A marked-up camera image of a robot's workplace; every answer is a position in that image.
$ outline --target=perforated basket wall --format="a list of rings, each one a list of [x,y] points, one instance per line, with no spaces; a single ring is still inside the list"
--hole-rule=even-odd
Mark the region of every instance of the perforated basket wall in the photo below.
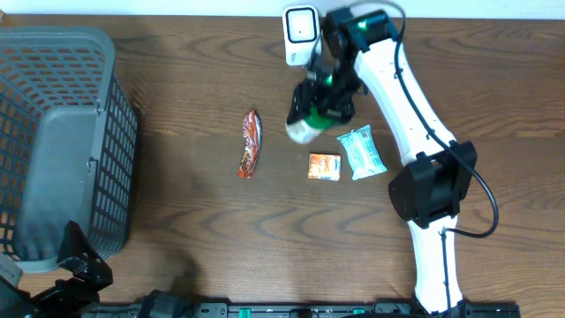
[[[92,148],[85,166],[97,163],[94,192],[86,196],[91,200],[88,208],[76,211],[87,214],[86,218],[76,217],[89,220],[82,230],[103,257],[123,246],[137,119],[113,67],[113,44],[97,29],[0,29],[0,252],[14,260],[44,261],[57,256],[58,246],[38,253],[18,249],[15,239],[26,240],[18,234],[18,222],[38,147],[36,134],[51,111],[70,107],[98,114],[94,137],[84,140]],[[52,182],[57,187],[57,180]]]

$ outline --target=orange box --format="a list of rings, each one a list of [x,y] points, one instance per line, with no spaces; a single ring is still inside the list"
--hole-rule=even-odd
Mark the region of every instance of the orange box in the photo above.
[[[310,154],[308,178],[337,181],[341,172],[342,158],[340,155]]]

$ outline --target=basket bottom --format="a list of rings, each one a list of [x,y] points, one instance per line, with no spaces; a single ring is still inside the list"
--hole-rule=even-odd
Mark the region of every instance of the basket bottom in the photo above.
[[[87,235],[96,173],[88,161],[97,118],[92,106],[59,107],[39,124],[14,233],[15,252],[25,271],[57,266],[70,220]]]

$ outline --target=brown wooden surface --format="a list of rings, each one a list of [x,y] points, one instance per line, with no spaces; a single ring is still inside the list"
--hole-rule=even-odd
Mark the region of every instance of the brown wooden surface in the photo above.
[[[401,169],[371,96],[358,116],[307,147],[284,131],[304,73],[284,62],[280,19],[10,16],[3,26],[89,25],[108,33],[116,68],[139,109],[132,236],[109,260],[104,301],[153,289],[233,301],[409,298],[415,284],[408,227],[388,198]],[[565,310],[565,23],[410,19],[406,50],[433,108],[501,207],[488,239],[456,239],[457,273],[472,301],[515,300],[523,317]],[[242,116],[256,109],[263,148],[252,179],[236,177]],[[390,169],[351,181],[335,137],[370,124]],[[310,152],[339,153],[339,182],[306,178]],[[491,211],[476,183],[460,225],[482,231]],[[26,276],[37,293],[58,270]]]

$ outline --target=blue snack package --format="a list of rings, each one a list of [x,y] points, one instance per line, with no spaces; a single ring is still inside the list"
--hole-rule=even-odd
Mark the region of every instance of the blue snack package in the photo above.
[[[366,125],[337,137],[345,147],[347,160],[353,170],[353,180],[366,178],[387,171],[380,159],[377,147],[374,146],[371,126]]]

